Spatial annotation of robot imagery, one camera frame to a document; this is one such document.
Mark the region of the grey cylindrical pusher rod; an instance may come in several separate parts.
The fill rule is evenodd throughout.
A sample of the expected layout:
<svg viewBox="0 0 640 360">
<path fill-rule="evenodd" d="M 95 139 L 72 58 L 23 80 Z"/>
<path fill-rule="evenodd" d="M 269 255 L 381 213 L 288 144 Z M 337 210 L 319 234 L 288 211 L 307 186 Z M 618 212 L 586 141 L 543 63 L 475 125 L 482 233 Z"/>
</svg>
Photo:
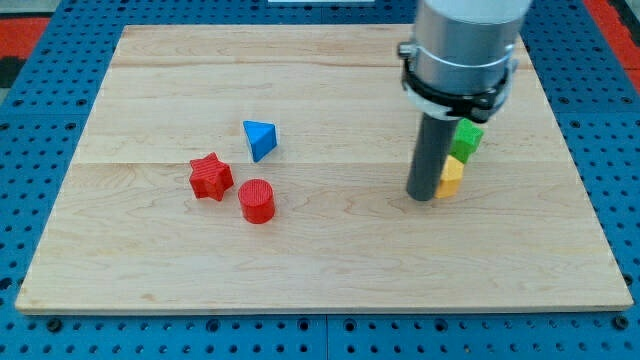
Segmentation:
<svg viewBox="0 0 640 360">
<path fill-rule="evenodd" d="M 406 185 L 414 200 L 435 196 L 457 126 L 458 120 L 422 116 Z"/>
</svg>

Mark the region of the black clamp ring mount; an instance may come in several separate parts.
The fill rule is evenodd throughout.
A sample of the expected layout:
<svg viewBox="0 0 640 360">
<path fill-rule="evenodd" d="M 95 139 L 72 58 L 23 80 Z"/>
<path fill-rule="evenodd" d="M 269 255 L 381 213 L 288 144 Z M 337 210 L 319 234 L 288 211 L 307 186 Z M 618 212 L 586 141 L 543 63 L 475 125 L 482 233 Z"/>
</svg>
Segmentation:
<svg viewBox="0 0 640 360">
<path fill-rule="evenodd" d="M 505 56 L 481 65 L 443 61 L 415 41 L 399 43 L 397 53 L 407 98 L 424 115 L 441 121 L 488 122 L 509 97 L 518 67 L 511 45 Z"/>
</svg>

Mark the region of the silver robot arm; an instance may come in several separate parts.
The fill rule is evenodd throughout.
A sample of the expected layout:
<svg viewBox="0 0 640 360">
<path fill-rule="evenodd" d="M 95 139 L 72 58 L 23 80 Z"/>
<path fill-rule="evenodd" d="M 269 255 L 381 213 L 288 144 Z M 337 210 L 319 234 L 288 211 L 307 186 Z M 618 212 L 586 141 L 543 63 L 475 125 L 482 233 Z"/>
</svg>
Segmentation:
<svg viewBox="0 0 640 360">
<path fill-rule="evenodd" d="M 422 113 L 406 191 L 436 193 L 456 127 L 483 124 L 512 88 L 515 42 L 531 0 L 420 0 L 411 37 L 398 44 L 401 84 Z"/>
</svg>

